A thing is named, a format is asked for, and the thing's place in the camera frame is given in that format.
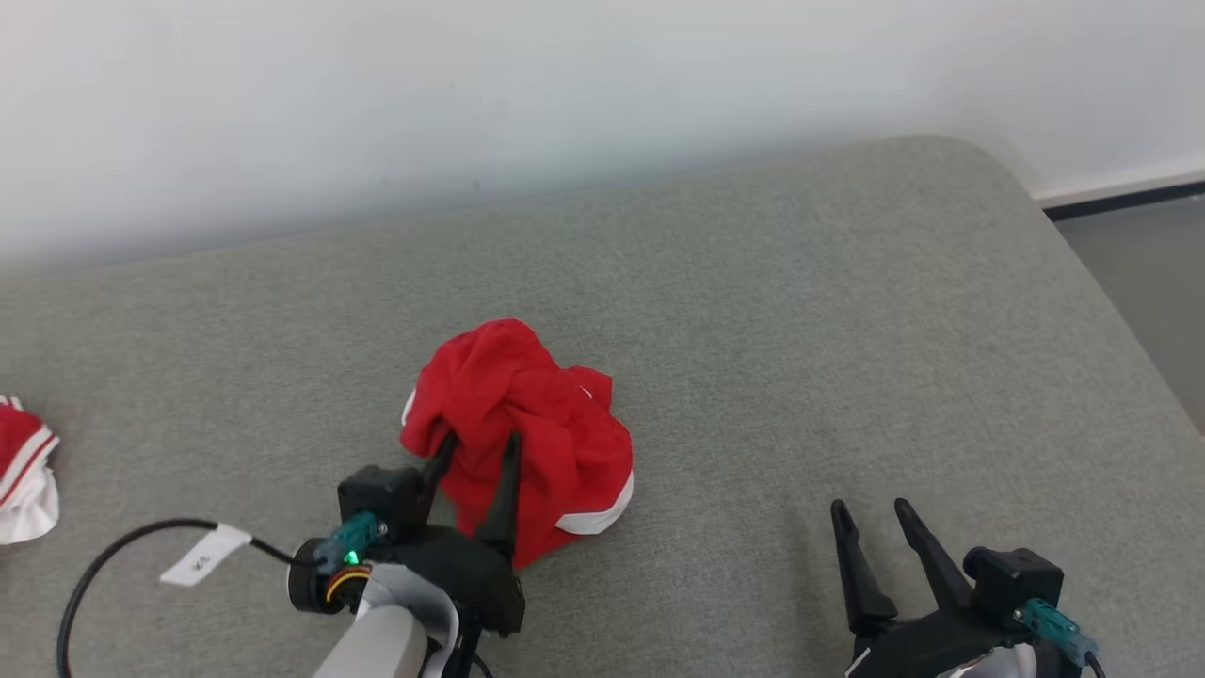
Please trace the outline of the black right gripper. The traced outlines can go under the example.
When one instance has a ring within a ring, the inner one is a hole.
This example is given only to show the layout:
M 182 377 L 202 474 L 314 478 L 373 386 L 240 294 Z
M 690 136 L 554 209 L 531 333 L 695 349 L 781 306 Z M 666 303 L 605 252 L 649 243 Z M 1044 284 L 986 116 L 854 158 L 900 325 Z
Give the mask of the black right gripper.
M 860 548 L 860 532 L 844 499 L 831 502 L 831 533 L 848 630 L 860 652 L 848 677 L 939 677 L 998 647 L 1031 639 L 1018 621 L 991 621 L 970 608 L 972 588 L 907 499 L 894 512 L 909 548 L 919 559 L 937 611 L 897 621 L 894 601 L 882 589 Z

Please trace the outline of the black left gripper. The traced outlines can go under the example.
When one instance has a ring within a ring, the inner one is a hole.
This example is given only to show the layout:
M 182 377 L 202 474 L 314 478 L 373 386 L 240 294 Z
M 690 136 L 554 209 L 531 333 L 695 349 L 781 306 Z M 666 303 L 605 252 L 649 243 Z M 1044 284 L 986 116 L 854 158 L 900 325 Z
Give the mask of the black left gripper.
M 443 434 L 436 452 L 421 468 L 419 507 L 430 514 L 440 482 L 455 459 L 458 436 Z M 459 605 L 481 627 L 501 636 L 521 632 L 527 600 L 513 570 L 518 544 L 523 442 L 509 434 L 501 473 L 490 509 L 476 529 L 476 540 L 451 526 L 427 526 L 395 546 L 390 562 L 404 565 Z

